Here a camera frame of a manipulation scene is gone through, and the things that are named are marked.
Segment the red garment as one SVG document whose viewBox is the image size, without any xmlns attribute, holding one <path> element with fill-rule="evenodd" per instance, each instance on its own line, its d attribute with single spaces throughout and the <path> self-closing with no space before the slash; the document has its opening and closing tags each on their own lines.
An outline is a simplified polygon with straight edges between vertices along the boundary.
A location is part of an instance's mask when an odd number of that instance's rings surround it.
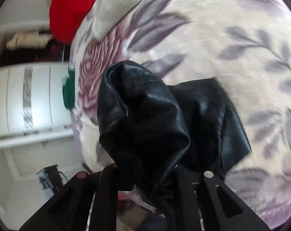
<svg viewBox="0 0 291 231">
<path fill-rule="evenodd" d="M 95 0 L 51 0 L 49 28 L 55 39 L 70 44 Z"/>
</svg>

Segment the floral fleece bed blanket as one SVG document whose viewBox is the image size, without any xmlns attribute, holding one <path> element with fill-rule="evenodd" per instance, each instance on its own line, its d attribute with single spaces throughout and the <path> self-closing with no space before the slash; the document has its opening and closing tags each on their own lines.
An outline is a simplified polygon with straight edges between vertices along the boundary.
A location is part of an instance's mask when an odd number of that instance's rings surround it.
<svg viewBox="0 0 291 231">
<path fill-rule="evenodd" d="M 291 11 L 282 0 L 143 0 L 101 41 L 93 7 L 71 46 L 74 128 L 84 163 L 110 164 L 99 147 L 97 94 L 105 68 L 133 60 L 166 84 L 216 78 L 233 101 L 252 154 L 226 183 L 270 228 L 291 216 Z"/>
</svg>

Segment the black leather jacket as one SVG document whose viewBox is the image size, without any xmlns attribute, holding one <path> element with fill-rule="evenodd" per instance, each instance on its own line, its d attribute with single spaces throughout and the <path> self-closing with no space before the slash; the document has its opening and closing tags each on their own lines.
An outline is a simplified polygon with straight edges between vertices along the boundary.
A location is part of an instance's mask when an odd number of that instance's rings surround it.
<svg viewBox="0 0 291 231">
<path fill-rule="evenodd" d="M 177 166 L 225 174 L 251 151 L 234 105 L 211 78 L 166 85 L 132 61 L 108 67 L 99 89 L 100 144 L 164 215 L 160 188 Z"/>
</svg>

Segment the black tripod device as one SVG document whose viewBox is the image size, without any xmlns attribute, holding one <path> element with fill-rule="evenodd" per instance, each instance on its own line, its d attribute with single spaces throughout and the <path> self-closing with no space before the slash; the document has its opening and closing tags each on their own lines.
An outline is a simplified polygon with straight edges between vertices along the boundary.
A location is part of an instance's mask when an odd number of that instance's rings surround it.
<svg viewBox="0 0 291 231">
<path fill-rule="evenodd" d="M 58 170 L 58 164 L 44 167 L 36 173 L 38 182 L 47 197 L 58 193 L 68 181 L 66 175 Z"/>
</svg>

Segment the white knit folded sweater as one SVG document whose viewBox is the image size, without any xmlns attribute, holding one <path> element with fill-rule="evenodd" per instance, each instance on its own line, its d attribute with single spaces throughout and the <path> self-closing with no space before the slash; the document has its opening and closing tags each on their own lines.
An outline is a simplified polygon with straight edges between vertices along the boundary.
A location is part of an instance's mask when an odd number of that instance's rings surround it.
<svg viewBox="0 0 291 231">
<path fill-rule="evenodd" d="M 92 35 L 101 41 L 142 0 L 96 0 L 93 5 Z"/>
</svg>

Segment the green folded garment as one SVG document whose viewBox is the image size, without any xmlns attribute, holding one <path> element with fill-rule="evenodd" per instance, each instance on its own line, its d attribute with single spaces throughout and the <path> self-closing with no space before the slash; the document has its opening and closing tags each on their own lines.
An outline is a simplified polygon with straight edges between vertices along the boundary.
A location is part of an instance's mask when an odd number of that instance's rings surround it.
<svg viewBox="0 0 291 231">
<path fill-rule="evenodd" d="M 75 65 L 70 63 L 65 77 L 62 78 L 63 102 L 66 109 L 71 110 L 75 104 Z"/>
</svg>

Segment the beige clothes on shelf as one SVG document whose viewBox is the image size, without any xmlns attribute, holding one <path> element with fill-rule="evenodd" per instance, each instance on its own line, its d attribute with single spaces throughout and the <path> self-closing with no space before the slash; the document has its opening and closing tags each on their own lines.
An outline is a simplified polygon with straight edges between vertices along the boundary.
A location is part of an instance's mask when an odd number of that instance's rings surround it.
<svg viewBox="0 0 291 231">
<path fill-rule="evenodd" d="M 53 38 L 50 33 L 39 33 L 38 31 L 17 32 L 12 39 L 6 43 L 6 49 L 43 49 L 49 40 Z"/>
</svg>

